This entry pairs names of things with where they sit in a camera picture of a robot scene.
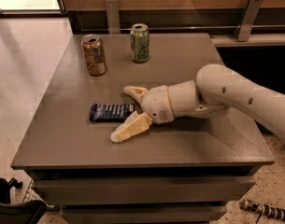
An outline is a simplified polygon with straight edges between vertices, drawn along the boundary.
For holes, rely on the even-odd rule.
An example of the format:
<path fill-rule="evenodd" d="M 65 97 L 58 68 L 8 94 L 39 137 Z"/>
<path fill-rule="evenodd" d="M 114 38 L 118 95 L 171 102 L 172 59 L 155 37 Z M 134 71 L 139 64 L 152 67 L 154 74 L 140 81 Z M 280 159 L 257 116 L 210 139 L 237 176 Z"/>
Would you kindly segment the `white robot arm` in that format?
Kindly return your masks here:
<path fill-rule="evenodd" d="M 194 80 L 150 90 L 126 86 L 141 113 L 131 114 L 110 136 L 123 142 L 145 132 L 150 125 L 171 122 L 178 117 L 207 119 L 233 107 L 246 113 L 285 142 L 285 94 L 272 91 L 221 64 L 203 66 Z"/>

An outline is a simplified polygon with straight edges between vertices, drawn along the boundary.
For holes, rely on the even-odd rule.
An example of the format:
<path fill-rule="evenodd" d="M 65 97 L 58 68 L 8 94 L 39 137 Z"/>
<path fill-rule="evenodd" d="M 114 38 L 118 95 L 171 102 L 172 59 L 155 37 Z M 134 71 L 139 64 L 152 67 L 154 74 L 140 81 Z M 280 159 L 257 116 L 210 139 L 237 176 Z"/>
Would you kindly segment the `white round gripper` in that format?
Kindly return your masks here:
<path fill-rule="evenodd" d="M 149 91 L 144 87 L 125 86 L 126 95 L 141 104 L 146 113 L 132 113 L 110 136 L 114 143 L 120 143 L 133 136 L 145 132 L 153 123 L 163 124 L 174 120 L 169 101 L 168 87 L 163 85 Z"/>

